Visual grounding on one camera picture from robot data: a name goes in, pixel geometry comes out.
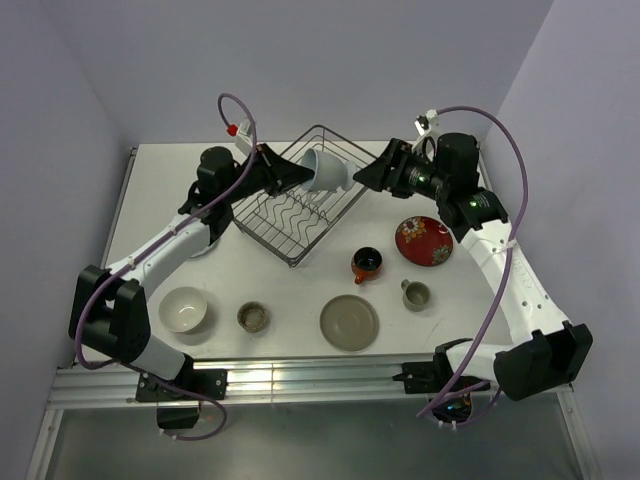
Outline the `light blue ceramic mug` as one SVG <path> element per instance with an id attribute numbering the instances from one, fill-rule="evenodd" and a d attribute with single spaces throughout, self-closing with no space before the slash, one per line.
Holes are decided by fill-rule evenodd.
<path id="1" fill-rule="evenodd" d="M 339 189 L 348 192 L 355 185 L 353 175 L 358 167 L 352 161 L 341 160 L 324 151 L 307 149 L 299 165 L 314 173 L 311 180 L 301 185 L 311 205 L 318 206 Z"/>

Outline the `orange black patterned cup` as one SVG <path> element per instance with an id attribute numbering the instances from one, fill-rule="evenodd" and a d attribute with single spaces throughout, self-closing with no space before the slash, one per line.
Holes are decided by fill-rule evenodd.
<path id="1" fill-rule="evenodd" d="M 382 270 L 382 255 L 373 247 L 359 248 L 351 260 L 354 283 L 361 285 L 365 281 L 377 278 Z"/>

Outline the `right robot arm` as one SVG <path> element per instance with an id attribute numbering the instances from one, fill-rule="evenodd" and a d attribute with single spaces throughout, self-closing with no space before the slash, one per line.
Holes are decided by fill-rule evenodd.
<path id="1" fill-rule="evenodd" d="M 437 348 L 432 370 L 438 394 L 471 376 L 496 383 L 518 401 L 573 382 L 593 336 L 586 325 L 573 324 L 541 285 L 516 242 L 516 222 L 479 184 L 479 156 L 477 140 L 463 133 L 441 135 L 432 159 L 393 139 L 353 179 L 396 198 L 419 194 L 434 200 L 440 220 L 494 292 L 475 338 Z"/>

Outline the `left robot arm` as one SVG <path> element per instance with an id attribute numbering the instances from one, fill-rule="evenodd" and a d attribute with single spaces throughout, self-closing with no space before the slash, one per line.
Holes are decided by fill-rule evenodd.
<path id="1" fill-rule="evenodd" d="M 277 196 L 313 175 L 265 144 L 244 163 L 224 147 L 206 149 L 186 201 L 167 227 L 123 260 L 107 268 L 90 265 L 79 274 L 69 325 L 77 360 L 92 366 L 83 355 L 89 347 L 110 362 L 159 378 L 159 388 L 172 399 L 190 395 L 194 361 L 152 334 L 149 297 L 184 262 L 213 247 L 234 218 L 234 203 L 260 191 Z"/>

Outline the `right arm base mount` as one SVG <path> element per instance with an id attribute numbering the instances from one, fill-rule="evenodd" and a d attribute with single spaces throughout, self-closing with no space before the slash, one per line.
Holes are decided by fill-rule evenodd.
<path id="1" fill-rule="evenodd" d="M 426 394 L 431 400 L 449 380 L 453 371 L 440 365 L 436 360 L 424 362 L 405 362 L 401 371 L 392 377 L 400 382 L 406 395 Z M 467 422 L 473 413 L 471 394 L 475 391 L 488 391 L 490 383 L 473 376 L 461 376 L 445 399 L 434 407 L 430 414 L 434 420 L 453 426 Z"/>

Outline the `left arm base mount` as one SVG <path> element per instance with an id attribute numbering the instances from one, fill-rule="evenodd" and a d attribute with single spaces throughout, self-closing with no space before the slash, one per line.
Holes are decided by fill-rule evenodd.
<path id="1" fill-rule="evenodd" d="M 137 403 L 156 405 L 156 424 L 162 434 L 181 441 L 211 438 L 226 426 L 228 413 L 220 403 L 225 399 L 228 372 L 225 369 L 195 370 L 186 387 L 159 380 L 148 373 L 141 373 L 135 393 Z M 204 404 L 219 410 L 221 419 L 210 433 L 187 435 L 200 420 Z"/>

